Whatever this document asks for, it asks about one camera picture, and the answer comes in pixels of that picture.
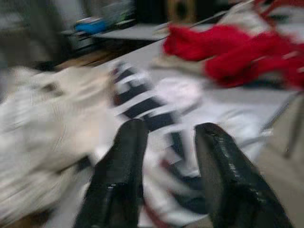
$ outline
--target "blue object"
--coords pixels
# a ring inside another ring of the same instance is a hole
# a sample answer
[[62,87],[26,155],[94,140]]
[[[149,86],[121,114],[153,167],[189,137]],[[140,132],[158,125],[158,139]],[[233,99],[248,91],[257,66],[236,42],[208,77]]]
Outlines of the blue object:
[[75,24],[74,26],[76,31],[83,31],[88,34],[96,34],[102,31],[106,30],[106,24],[103,20],[98,20],[94,22],[81,22],[78,24]]

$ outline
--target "red cloth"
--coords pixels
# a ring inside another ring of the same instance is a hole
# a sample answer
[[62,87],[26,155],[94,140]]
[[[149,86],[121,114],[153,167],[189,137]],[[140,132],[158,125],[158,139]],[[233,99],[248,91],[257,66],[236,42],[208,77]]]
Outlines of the red cloth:
[[170,27],[170,32],[164,52],[190,61],[215,56],[206,61],[204,71],[221,86],[240,86],[278,71],[288,86],[304,88],[304,44],[293,44],[274,32],[251,38],[232,26],[214,26],[206,32]]
[[249,35],[233,26],[217,25],[204,32],[169,26],[169,31],[163,45],[164,52],[189,61],[227,53],[250,40]]

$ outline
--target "red fabric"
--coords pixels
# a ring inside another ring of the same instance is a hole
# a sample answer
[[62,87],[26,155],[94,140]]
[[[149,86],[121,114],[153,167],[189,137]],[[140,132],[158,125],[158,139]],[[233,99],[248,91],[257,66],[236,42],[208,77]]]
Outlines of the red fabric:
[[164,52],[189,61],[227,53],[250,40],[249,35],[233,26],[218,25],[204,32],[169,26],[169,31],[163,45]]
[[[206,61],[204,71],[224,87],[240,86],[261,74],[283,73],[288,86],[304,88],[304,44],[293,44],[289,38],[274,32],[251,38],[232,26],[214,26],[205,32],[170,27],[163,45],[168,55],[189,61]],[[293,57],[285,55],[297,51]]]

